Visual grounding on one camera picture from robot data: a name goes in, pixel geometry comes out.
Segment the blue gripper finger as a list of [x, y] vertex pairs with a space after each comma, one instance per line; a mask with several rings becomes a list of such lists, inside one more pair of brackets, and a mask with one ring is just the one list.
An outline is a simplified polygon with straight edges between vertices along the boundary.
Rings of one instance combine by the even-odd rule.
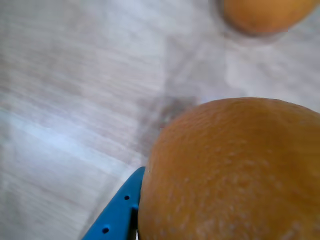
[[119, 188], [84, 235], [84, 240], [135, 240], [145, 167], [138, 168]]

